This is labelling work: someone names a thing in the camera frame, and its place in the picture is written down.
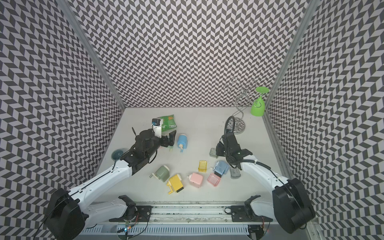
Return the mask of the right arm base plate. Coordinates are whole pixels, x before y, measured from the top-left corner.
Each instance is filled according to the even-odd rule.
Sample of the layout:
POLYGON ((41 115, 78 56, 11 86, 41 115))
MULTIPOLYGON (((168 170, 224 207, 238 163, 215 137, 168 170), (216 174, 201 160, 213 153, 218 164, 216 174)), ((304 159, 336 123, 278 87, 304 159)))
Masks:
POLYGON ((245 223, 245 222, 273 222, 274 220, 264 216, 257 216, 253 210, 246 210, 245 206, 230 206, 231 218, 234 223, 245 223))

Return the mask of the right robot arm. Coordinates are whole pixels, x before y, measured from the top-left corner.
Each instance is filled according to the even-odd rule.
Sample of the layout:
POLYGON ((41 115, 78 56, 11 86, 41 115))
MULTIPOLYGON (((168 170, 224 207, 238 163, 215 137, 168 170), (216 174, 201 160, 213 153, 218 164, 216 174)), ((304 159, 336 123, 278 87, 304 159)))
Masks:
POLYGON ((252 152, 242 149, 234 133, 225 131, 217 144, 217 154, 225 157, 231 167, 255 178, 272 196, 271 202, 262 200, 260 195, 251 196, 244 202, 244 210, 250 221, 258 217, 269 218, 292 234, 316 217, 304 184, 297 178, 288 179, 279 175, 260 162, 252 152))

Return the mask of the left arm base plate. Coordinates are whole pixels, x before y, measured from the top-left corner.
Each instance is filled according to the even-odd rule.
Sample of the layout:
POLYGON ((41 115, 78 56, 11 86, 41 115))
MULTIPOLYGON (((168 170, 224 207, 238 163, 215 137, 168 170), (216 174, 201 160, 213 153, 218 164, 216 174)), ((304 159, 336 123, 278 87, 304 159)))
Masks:
POLYGON ((109 222, 148 222, 152 215, 152 206, 128 207, 122 217, 110 219, 109 222))

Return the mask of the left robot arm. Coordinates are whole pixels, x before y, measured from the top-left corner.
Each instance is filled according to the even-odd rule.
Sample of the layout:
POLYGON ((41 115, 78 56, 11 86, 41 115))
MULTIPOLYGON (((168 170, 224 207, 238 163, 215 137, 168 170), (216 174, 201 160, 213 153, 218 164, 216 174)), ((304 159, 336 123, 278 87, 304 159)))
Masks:
POLYGON ((154 130, 144 130, 112 167, 68 191, 56 190, 45 213, 45 226, 57 240, 73 240, 83 229, 99 223, 130 221, 138 217, 136 203, 126 195, 101 204, 94 204, 94 201, 153 161, 159 147, 173 146, 176 133, 172 131, 168 136, 157 137, 154 130))

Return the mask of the sage green pencil sharpener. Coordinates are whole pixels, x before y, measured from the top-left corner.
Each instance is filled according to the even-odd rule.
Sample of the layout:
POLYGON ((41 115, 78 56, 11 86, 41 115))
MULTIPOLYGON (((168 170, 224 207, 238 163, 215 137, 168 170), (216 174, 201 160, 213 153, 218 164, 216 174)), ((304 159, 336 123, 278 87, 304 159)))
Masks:
POLYGON ((156 178, 157 180, 162 181, 165 183, 170 177, 170 169, 163 165, 158 170, 156 170, 154 173, 151 173, 149 178, 156 178))

